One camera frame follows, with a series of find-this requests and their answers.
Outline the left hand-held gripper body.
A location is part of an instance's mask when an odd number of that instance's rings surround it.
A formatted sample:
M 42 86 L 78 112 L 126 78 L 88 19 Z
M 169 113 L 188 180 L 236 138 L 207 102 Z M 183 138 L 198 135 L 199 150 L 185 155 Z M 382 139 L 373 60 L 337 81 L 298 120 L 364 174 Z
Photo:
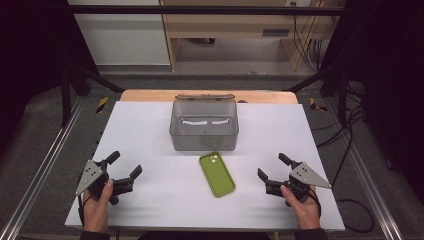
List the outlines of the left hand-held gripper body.
M 81 173 L 75 195 L 80 196 L 85 190 L 88 190 L 93 197 L 99 198 L 106 182 L 109 180 L 107 167 L 112 163 L 113 160 L 102 160 L 101 162 L 89 160 Z M 114 180 L 113 192 L 109 202 L 112 205 L 118 204 L 118 196 L 132 192 L 133 185 L 134 173 L 131 173 L 127 178 Z

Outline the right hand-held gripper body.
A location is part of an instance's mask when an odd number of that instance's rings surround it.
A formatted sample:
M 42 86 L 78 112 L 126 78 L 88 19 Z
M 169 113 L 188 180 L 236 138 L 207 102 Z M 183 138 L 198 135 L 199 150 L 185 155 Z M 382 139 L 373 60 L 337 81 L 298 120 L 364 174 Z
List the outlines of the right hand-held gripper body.
M 270 180 L 265 176 L 265 191 L 267 194 L 282 197 L 281 187 L 287 187 L 295 198 L 304 202 L 310 193 L 312 185 L 331 189 L 332 185 L 310 168 L 305 162 L 285 161 L 287 166 L 291 167 L 289 179 L 283 182 Z

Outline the green phone case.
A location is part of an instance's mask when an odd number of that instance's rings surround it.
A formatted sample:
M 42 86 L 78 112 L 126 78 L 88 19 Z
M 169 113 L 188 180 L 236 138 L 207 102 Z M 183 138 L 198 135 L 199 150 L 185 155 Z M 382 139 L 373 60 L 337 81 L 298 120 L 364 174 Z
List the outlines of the green phone case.
M 215 197 L 223 197 L 235 190 L 236 185 L 218 152 L 201 156 L 199 163 Z

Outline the transparent grey storage box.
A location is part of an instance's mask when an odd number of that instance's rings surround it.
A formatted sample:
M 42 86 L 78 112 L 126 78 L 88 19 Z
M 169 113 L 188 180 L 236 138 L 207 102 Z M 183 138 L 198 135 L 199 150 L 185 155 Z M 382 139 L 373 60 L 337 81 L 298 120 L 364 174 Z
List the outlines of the transparent grey storage box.
M 235 96 L 177 95 L 169 133 L 177 151 L 233 151 L 239 133 Z

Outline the person's left hand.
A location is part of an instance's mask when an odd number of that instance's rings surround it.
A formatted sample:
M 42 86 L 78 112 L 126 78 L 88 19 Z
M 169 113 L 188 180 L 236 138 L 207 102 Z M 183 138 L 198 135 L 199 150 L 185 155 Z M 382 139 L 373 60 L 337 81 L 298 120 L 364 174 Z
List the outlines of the person's left hand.
M 89 232 L 108 232 L 108 202 L 113 192 L 113 181 L 108 180 L 101 196 L 96 199 L 88 190 L 83 193 L 84 224 L 83 229 Z

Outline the person's right hand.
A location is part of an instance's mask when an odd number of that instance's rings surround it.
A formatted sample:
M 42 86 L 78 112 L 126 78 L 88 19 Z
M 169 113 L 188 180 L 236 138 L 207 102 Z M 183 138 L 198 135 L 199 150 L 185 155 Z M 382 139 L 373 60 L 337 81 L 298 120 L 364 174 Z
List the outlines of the person's right hand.
M 321 227 L 318 204 L 311 197 L 299 202 L 285 186 L 280 187 L 283 197 L 294 211 L 299 230 L 318 229 Z

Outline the yellow black tape marker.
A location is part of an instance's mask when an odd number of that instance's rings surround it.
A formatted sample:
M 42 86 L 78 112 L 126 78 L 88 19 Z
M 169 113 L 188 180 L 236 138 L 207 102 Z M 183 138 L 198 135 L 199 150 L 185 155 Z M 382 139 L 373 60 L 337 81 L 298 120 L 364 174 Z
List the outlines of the yellow black tape marker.
M 105 107 L 105 105 L 106 105 L 106 103 L 107 103 L 107 101 L 108 101 L 108 97 L 102 97 L 101 99 L 100 99 L 100 101 L 99 101 L 99 104 L 98 104 L 98 106 L 97 106 L 97 109 L 96 109 L 96 113 L 101 113 L 102 111 L 103 111 L 103 109 L 104 109 L 104 107 Z
M 321 112 L 326 112 L 326 111 L 328 111 L 328 109 L 326 108 L 326 107 L 324 107 L 324 106 L 318 106 L 317 104 L 316 104 L 316 101 L 315 101 L 315 99 L 314 98 L 310 98 L 310 109 L 312 109 L 312 110 L 317 110 L 317 111 L 321 111 Z

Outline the wooden table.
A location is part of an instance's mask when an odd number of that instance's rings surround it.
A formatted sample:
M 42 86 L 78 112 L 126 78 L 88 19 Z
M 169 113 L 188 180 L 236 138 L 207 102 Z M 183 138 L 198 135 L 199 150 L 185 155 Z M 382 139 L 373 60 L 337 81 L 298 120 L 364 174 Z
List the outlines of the wooden table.
M 129 89 L 125 90 L 121 101 L 143 102 L 173 102 L 177 95 L 228 95 L 235 96 L 235 100 L 247 103 L 276 103 L 297 104 L 298 99 L 292 92 L 262 91 L 262 90 L 156 90 L 156 89 Z

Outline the black metal stand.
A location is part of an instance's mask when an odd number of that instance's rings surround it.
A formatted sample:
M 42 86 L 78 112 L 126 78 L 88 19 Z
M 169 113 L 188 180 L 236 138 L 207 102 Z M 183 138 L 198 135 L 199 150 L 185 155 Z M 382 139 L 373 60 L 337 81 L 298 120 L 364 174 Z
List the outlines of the black metal stand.
M 91 88 L 86 82 L 86 79 L 94 80 L 100 85 L 115 93 L 123 93 L 124 88 L 121 88 L 95 73 L 84 68 L 79 64 L 70 64 L 65 67 L 61 73 L 61 96 L 62 96 L 62 123 L 61 126 L 66 126 L 71 119 L 71 89 L 74 89 L 78 96 L 88 96 Z
M 322 97 L 331 97 L 335 92 L 338 92 L 337 118 L 343 126 L 346 126 L 348 81 L 346 73 L 341 68 L 328 67 L 310 76 L 306 80 L 303 80 L 300 83 L 285 89 L 285 92 L 297 93 L 303 88 L 317 82 L 318 80 L 324 80 L 324 83 L 320 89 Z

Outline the white cabinet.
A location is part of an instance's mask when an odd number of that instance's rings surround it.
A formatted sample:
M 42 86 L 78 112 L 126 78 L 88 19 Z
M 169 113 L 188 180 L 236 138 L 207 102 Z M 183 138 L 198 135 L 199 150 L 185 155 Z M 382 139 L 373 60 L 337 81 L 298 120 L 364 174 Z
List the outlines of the white cabinet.
M 96 65 L 169 65 L 160 14 L 76 14 Z

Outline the dark curtain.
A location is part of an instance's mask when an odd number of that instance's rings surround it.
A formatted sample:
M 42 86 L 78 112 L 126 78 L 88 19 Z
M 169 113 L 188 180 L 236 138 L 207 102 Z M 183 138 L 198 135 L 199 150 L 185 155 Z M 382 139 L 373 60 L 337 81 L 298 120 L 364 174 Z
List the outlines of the dark curtain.
M 60 85 L 60 61 L 34 27 L 32 13 L 42 12 L 70 56 L 97 71 L 75 16 L 43 8 L 67 4 L 68 0 L 0 0 L 0 153 L 11 142 L 27 102 Z
M 424 0 L 346 0 L 345 7 L 373 12 L 340 18 L 325 62 L 358 32 L 343 69 L 364 85 L 376 136 L 424 202 Z

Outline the light wooden desk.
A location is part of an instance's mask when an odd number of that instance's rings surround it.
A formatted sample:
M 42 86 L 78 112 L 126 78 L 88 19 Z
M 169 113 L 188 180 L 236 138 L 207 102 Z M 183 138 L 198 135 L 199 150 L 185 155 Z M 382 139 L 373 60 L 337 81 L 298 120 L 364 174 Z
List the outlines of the light wooden desk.
M 341 7 L 339 0 L 159 0 L 164 6 Z M 179 42 L 197 38 L 259 38 L 281 41 L 289 64 L 297 71 L 306 61 L 308 43 L 329 39 L 337 26 L 330 16 L 164 14 L 165 36 L 172 67 Z

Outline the aluminium floor rail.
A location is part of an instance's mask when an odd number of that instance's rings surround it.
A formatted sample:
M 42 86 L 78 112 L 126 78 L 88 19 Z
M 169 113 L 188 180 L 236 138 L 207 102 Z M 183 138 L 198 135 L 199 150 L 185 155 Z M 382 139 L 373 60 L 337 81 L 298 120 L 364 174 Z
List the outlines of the aluminium floor rail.
M 331 116 L 338 122 L 338 128 L 342 128 L 341 122 L 337 118 L 336 101 L 330 98 L 325 98 L 324 102 L 329 108 Z M 358 114 L 362 113 L 362 107 L 353 107 L 351 111 L 346 113 L 347 117 L 347 133 L 343 136 L 343 141 L 346 145 L 345 155 L 350 158 L 351 164 L 359 179 L 361 187 L 367 197 L 370 207 L 375 215 L 382 232 L 387 240 L 403 240 L 400 229 L 395 222 L 377 184 L 368 171 L 357 147 L 354 144 L 353 121 L 358 119 Z
M 0 231 L 0 240 L 15 240 L 18 236 L 20 229 L 30 213 L 52 167 L 54 166 L 70 132 L 74 127 L 85 101 L 85 97 L 76 98 L 75 103 L 72 106 L 68 122 L 60 128 L 25 194 L 20 200 L 18 206 L 15 208 L 12 216 Z

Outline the black horizontal frame bar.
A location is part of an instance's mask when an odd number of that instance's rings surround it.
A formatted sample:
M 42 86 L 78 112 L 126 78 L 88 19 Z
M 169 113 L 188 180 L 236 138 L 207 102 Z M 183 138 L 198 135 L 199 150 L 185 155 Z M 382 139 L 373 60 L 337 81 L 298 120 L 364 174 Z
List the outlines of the black horizontal frame bar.
M 342 16 L 345 8 L 248 7 L 248 6 L 124 6 L 124 5 L 46 5 L 49 10 L 73 14 L 190 14 L 190 15 L 296 15 Z

